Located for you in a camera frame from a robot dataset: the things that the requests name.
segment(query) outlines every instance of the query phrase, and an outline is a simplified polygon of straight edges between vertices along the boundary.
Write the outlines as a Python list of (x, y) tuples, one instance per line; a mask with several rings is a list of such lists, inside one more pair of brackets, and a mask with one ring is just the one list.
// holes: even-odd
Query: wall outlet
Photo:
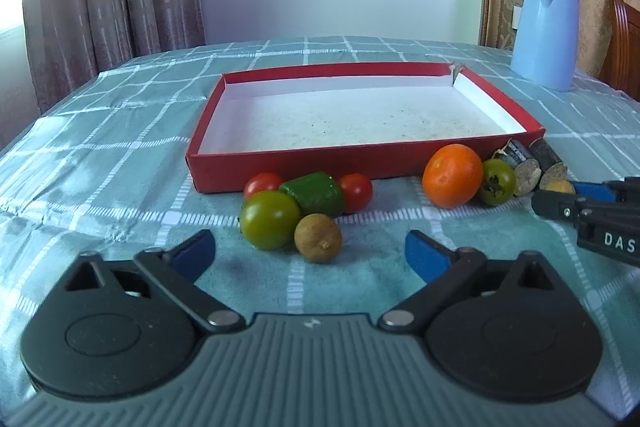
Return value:
[(518, 24), (520, 24), (520, 12), (522, 12), (522, 6), (513, 7), (513, 17), (511, 19), (511, 27), (514, 30), (517, 30)]

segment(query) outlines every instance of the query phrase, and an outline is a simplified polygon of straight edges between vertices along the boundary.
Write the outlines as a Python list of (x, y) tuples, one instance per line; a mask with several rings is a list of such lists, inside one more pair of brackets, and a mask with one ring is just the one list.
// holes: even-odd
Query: red cherry tomato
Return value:
[(248, 200), (257, 192), (262, 192), (263, 190), (278, 190), (283, 183), (284, 180), (275, 172), (261, 172), (246, 182), (242, 194), (244, 195), (244, 199)]
[(344, 211), (347, 214), (359, 212), (373, 198), (371, 180), (362, 174), (347, 174), (338, 183), (344, 193)]

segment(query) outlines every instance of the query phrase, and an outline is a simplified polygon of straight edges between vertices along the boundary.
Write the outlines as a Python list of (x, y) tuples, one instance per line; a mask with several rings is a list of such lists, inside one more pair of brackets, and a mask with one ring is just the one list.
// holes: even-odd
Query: blue gripper pad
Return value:
[(216, 240), (210, 230), (201, 230), (177, 249), (179, 253), (171, 261), (171, 268), (188, 281), (196, 282), (215, 259)]
[(616, 201), (616, 195), (601, 183), (571, 182), (575, 188), (575, 193), (596, 201)]
[(409, 266), (429, 284), (451, 267), (451, 258), (438, 250), (422, 232), (412, 230), (404, 240), (404, 258)]

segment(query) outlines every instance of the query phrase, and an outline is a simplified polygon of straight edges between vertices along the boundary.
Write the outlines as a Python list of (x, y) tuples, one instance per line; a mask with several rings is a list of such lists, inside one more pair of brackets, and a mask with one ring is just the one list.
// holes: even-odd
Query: wooden chair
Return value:
[(599, 79), (640, 100), (640, 12), (623, 0), (609, 0), (613, 33)]

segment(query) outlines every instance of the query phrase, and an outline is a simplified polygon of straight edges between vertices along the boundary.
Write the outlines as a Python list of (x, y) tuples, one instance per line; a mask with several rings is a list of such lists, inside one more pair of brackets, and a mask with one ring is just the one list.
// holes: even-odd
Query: red tray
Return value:
[(350, 62), (224, 74), (186, 161), (198, 192), (242, 190), (258, 172), (369, 178), (421, 174), (463, 143), (489, 157), (545, 129), (484, 78), (434, 62)]

